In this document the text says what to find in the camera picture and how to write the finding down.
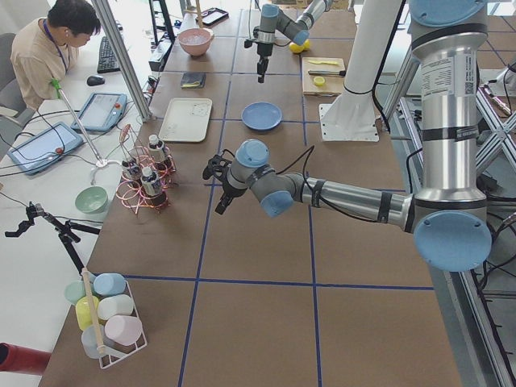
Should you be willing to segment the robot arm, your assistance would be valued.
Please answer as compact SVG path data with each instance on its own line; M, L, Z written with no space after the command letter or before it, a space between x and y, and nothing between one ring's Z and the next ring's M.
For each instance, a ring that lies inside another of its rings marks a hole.
M287 16L279 6L264 4L260 12L260 24L253 30L251 43L257 45L259 60L256 66L258 82L264 83L269 57L273 54L276 32L280 32L296 45L302 46L309 38L309 30L315 22L331 9L333 1L317 0L302 12L296 19Z
M223 185L215 211L223 214L233 198L247 189L270 217L293 202L329 207L350 218L388 223L413 234L418 254L431 266L465 272L482 265L492 247L486 225L486 196L476 185L477 67L476 51L486 41L488 1L408 1L411 46L421 71L421 145L405 160L410 194L365 189L305 175L276 172L269 149L258 139L244 141L233 160L219 155L208 160L202 177ZM304 43L315 20L332 1L313 1L295 22L272 4L261 9L260 25L245 47L258 45L259 82L264 81L275 32ZM405 1L364 1L343 92L331 105L321 105L322 137L326 141L369 140L373 126L374 89L396 31ZM422 156L422 183L414 186L410 159Z

